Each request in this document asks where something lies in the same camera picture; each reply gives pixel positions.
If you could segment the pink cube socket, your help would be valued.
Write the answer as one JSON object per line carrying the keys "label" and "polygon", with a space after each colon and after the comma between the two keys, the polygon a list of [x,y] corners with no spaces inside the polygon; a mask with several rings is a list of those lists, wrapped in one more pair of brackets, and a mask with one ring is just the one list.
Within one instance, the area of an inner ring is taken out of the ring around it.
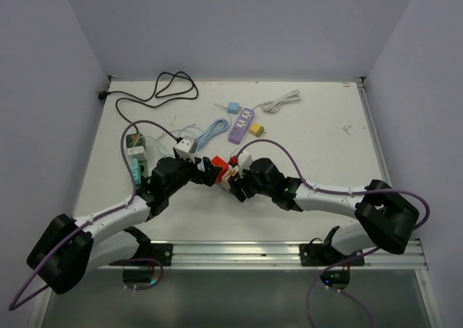
{"label": "pink cube socket", "polygon": [[230,168],[226,170],[225,173],[223,173],[220,177],[217,178],[216,184],[224,190],[229,191],[231,187],[229,180],[233,179],[238,173],[238,169]]}

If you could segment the red cube socket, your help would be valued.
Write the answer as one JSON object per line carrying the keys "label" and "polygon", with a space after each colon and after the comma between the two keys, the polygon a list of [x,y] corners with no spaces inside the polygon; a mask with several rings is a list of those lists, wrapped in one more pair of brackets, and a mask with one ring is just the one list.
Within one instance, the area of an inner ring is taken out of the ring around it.
{"label": "red cube socket", "polygon": [[229,164],[227,161],[223,160],[220,156],[214,156],[211,159],[211,164],[214,167],[218,167],[220,169],[220,172],[218,173],[216,177],[216,184],[219,184],[221,182],[222,177],[226,174],[226,172],[229,169]]}

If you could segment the yellow plug adapter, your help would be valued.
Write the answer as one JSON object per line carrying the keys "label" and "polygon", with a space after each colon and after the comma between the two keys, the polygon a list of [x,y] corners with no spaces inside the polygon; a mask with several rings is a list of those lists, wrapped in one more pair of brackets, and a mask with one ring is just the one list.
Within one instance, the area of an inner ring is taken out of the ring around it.
{"label": "yellow plug adapter", "polygon": [[265,130],[264,126],[262,126],[261,124],[255,122],[249,127],[249,133],[251,135],[255,136],[256,138],[260,138],[260,137],[265,135],[266,130]]}

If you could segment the blue plug charger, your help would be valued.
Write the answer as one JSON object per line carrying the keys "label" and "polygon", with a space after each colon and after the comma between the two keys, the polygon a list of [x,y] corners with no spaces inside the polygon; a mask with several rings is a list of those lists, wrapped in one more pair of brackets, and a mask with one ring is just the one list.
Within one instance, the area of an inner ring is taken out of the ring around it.
{"label": "blue plug charger", "polygon": [[242,110],[242,107],[237,102],[229,102],[226,106],[226,110],[229,114],[238,114]]}

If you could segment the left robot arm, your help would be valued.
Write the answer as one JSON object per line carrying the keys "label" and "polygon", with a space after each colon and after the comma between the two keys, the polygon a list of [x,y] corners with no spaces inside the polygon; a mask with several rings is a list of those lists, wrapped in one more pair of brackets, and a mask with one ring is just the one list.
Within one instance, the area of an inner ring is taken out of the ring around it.
{"label": "left robot arm", "polygon": [[26,263],[56,294],[70,291],[87,272],[114,262],[156,266],[161,254],[137,226],[158,216],[187,183],[210,187],[220,172],[207,157],[162,158],[132,195],[114,207],[77,219],[66,214],[53,218]]}

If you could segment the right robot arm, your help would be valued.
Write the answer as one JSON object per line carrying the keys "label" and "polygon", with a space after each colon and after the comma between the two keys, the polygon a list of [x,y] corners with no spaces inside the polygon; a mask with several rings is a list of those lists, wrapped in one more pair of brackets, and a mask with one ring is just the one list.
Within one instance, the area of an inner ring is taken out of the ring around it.
{"label": "right robot arm", "polygon": [[322,255],[329,264],[340,264],[355,251],[378,247],[402,254],[419,217],[418,210],[385,182],[372,180],[359,190],[340,191],[308,187],[301,178],[286,177],[269,158],[229,160],[237,170],[229,192],[243,202],[264,195],[285,211],[322,211],[356,219],[334,227],[327,235]]}

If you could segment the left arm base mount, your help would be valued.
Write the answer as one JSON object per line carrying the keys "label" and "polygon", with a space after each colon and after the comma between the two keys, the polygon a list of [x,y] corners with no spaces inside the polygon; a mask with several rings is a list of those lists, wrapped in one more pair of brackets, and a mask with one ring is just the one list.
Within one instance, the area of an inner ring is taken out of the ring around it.
{"label": "left arm base mount", "polygon": [[151,258],[161,263],[162,266],[171,266],[173,244],[167,242],[153,242],[146,234],[136,227],[124,230],[137,242],[135,254],[130,259]]}

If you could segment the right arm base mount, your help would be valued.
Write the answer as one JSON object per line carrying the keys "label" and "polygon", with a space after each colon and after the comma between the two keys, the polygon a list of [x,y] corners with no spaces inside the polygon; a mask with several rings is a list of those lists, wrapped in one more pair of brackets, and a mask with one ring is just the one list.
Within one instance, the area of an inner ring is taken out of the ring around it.
{"label": "right arm base mount", "polygon": [[299,244],[301,266],[330,266],[348,258],[361,256],[361,250],[343,255],[332,246],[333,236],[339,229],[340,226],[333,227],[324,240],[315,237],[309,243]]}

